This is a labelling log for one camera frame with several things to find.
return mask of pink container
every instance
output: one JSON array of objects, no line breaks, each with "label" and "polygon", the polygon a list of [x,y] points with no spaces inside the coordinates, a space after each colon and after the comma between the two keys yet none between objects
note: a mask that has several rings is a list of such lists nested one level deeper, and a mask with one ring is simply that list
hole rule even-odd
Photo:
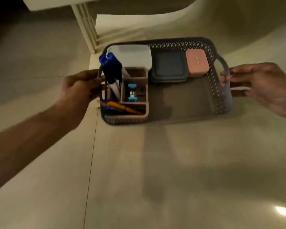
[{"label": "pink container", "polygon": [[188,49],[185,53],[189,77],[200,77],[209,72],[209,63],[204,50]]}]

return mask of gray basket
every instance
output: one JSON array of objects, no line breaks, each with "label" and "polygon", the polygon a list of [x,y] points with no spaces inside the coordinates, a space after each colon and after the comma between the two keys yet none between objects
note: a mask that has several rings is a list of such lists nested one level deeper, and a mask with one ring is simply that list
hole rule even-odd
[{"label": "gray basket", "polygon": [[[219,60],[227,75],[229,67],[225,60],[217,54],[214,44],[207,38],[172,38],[160,40],[148,40],[137,42],[123,42],[108,45],[103,54],[106,54],[107,48],[112,45],[122,44],[143,44],[148,45],[152,54],[156,51],[168,51],[170,49],[203,49],[206,53],[210,70],[200,78],[189,78],[181,83],[169,84],[148,84],[147,109],[148,117],[144,120],[134,120],[125,118],[121,121],[118,118],[112,118],[102,114],[103,120],[111,125],[137,124],[145,122],[187,122],[206,118],[212,118],[216,115],[227,114],[232,110],[232,94],[229,84],[225,88],[221,87],[214,62]],[[102,68],[99,69],[99,76],[102,75]],[[107,100],[109,90],[105,91]]]}]

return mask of hand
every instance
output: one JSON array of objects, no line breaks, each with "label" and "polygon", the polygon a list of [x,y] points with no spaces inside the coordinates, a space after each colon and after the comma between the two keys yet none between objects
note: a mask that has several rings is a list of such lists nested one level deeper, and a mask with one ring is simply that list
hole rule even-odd
[{"label": "hand", "polygon": [[253,97],[266,108],[286,117],[286,74],[271,62],[260,64],[244,64],[230,68],[231,76],[221,72],[221,82],[227,81],[238,86],[250,87],[245,95]]},{"label": "hand", "polygon": [[67,120],[70,130],[79,126],[90,101],[100,95],[105,77],[97,77],[98,70],[85,70],[64,78],[61,97],[55,104],[60,115]]}]

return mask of tile floor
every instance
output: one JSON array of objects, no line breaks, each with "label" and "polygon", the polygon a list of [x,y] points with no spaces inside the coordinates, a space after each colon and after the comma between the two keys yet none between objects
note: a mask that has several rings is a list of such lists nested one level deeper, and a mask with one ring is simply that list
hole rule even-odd
[{"label": "tile floor", "polygon": [[[111,42],[199,35],[231,66],[274,61],[286,71],[286,0],[231,1],[100,15],[99,52]],[[0,130],[50,106],[61,76],[98,68],[98,54],[89,56],[72,18],[9,26],[0,37]],[[276,210],[286,209],[286,119],[246,98],[234,105],[209,121],[111,127],[91,104],[77,130],[0,189],[0,228],[286,228]]]}]

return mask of floor grout line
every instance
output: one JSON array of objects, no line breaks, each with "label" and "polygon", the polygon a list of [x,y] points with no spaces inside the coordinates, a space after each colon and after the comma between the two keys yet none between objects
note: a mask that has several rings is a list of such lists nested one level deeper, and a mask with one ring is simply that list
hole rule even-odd
[{"label": "floor grout line", "polygon": [[93,160],[93,152],[94,152],[94,144],[95,144],[95,136],[96,136],[96,127],[98,126],[98,115],[99,115],[99,108],[98,108],[98,112],[97,112],[97,115],[96,115],[96,124],[95,124],[94,140],[93,140],[93,149],[92,149],[92,157],[91,157],[91,165],[90,165],[90,174],[89,174],[89,182],[88,182],[88,191],[87,191],[87,200],[86,200],[86,209],[85,209],[85,217],[84,217],[83,229],[85,228],[85,221],[86,221],[88,195],[89,195],[90,178],[91,178],[91,170],[92,170],[92,160]]}]

